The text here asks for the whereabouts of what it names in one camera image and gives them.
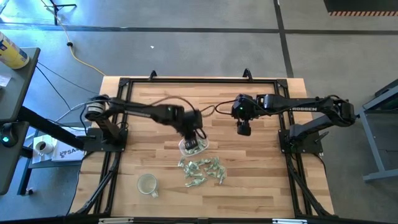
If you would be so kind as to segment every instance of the concrete floor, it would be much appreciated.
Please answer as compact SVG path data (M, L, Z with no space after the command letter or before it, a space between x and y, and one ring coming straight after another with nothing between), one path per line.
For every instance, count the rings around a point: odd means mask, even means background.
M64 0L66 24L101 27L201 27L276 29L272 0ZM329 17L322 0L280 0L286 29L397 30L398 17ZM52 24L40 1L10 0L3 22ZM40 47L39 61L69 80L99 91L102 77L71 57L60 31L2 30L21 47ZM178 32L69 32L76 55L108 75L286 77L278 34ZM287 35L294 77L304 78L310 96L336 94L359 107L397 78L398 35ZM70 105L93 96L43 70ZM35 73L24 105L57 119L67 107L41 74ZM78 121L72 113L65 122ZM335 212L345 218L398 223L398 179L370 184L362 175L376 171L362 124L330 128L323 139L324 160ZM64 215L79 167L33 170L30 197L16 196L24 161L11 190L0 197L0 220Z

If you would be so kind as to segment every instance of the crumpled paper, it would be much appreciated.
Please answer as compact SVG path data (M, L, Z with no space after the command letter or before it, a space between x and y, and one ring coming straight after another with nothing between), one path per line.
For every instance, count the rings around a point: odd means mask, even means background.
M201 159L201 160L199 160L199 161L196 161L195 163L196 163L198 166L202 166L202 165L208 164L208 163L210 163L210 162L211 162L211 159Z
M226 178L226 168L223 166L220 166L218 173L217 173L217 178L220 179L220 184L223 183L223 180Z
M207 171L209 171L211 169L217 170L219 167L220 167L220 160L218 159L218 157L214 157L212 165L210 165L207 168L205 168L205 171L207 172Z
M185 177L184 178L189 178L189 177L203 177L203 174L202 173L197 173L197 174L194 174L193 172L189 172L189 173L187 173L187 174L185 174Z
M209 175L210 177L217 178L217 172L206 172L206 174Z
M184 157L181 157L180 162L178 162L177 167L182 167L182 168L184 168L184 161L185 161L185 158L184 158Z
M206 177L204 177L204 178L202 178L202 179L194 179L192 182L190 182L189 184L185 184L185 186L186 187L192 187L192 186L199 186L199 185L201 185L202 183L204 183L204 182L206 182L207 181L207 178Z
M196 162L189 161L188 166L190 170L200 170Z

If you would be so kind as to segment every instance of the black desk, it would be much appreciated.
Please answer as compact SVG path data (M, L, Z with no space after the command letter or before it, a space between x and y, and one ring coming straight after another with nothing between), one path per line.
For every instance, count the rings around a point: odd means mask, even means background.
M83 141L76 139L75 135L22 105L32 80L40 49L36 47L23 48L23 51L30 57L29 63L24 68L13 70L0 63L0 74L11 77L8 85L0 90L0 127L4 123L15 122L13 125L15 125L19 138L18 143L13 147L4 147L0 144L0 195L4 195L8 191L19 156L32 157L32 149L22 146L29 126L70 146L83 149ZM30 172L29 165L25 167L23 179L26 179L25 176L29 176L26 172ZM25 193L26 188L22 184L18 194L25 195Z

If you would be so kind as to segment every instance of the wooden table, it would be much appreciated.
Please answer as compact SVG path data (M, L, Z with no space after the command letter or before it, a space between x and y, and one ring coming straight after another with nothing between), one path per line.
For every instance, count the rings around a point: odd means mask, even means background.
M104 77L101 94L116 96L119 79ZM287 81L290 97L307 97L303 79L288 78ZM132 90L132 101L151 103L167 95L177 95L199 109L233 100L239 93L252 96L274 93L272 85L234 83L135 83ZM167 103L184 105L189 109L180 100ZM220 108L230 111L231 105ZM296 123L312 119L311 113L304 112L295 112L294 117ZM177 167L181 157L178 149L181 137L174 129L135 116L129 116L128 123L128 147L122 153L113 217L294 217L286 162L277 139L280 128L277 116L251 121L252 134L249 137L236 133L235 120L228 115L215 113L203 118L210 146L188 160L218 156L228 170L228 177L222 185L209 177L201 186L192 188L185 187L184 184L190 180L184 179L183 170ZM96 152L83 161L71 212L81 208L97 188L103 157L104 153ZM321 162L313 155L304 154L303 164L309 189L324 208L333 213ZM138 177L146 173L159 180L157 199L137 190ZM297 194L304 211L302 193L298 190Z

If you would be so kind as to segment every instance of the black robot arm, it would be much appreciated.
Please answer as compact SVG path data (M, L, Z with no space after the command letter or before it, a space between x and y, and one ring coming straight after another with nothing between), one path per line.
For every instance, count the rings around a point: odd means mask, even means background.
M198 129L201 130L203 127L199 110L185 111L184 107L179 105L145 105L118 98L109 98L105 95L97 96L91 100L93 103L87 105L88 109L85 117L98 124L103 131L104 140L109 139L112 141L119 138L119 128L109 121L109 117L124 113L150 118L156 123L172 126L185 138L185 147L187 149L192 149L198 145L196 133Z
M290 127L289 142L302 141L308 135L330 126L348 127L354 124L354 106L335 95L325 98L285 98L280 95L257 95L256 99L240 94L232 106L231 115L238 120L238 134L251 134L249 121L260 116L281 114L285 111L321 112L321 116L306 124Z

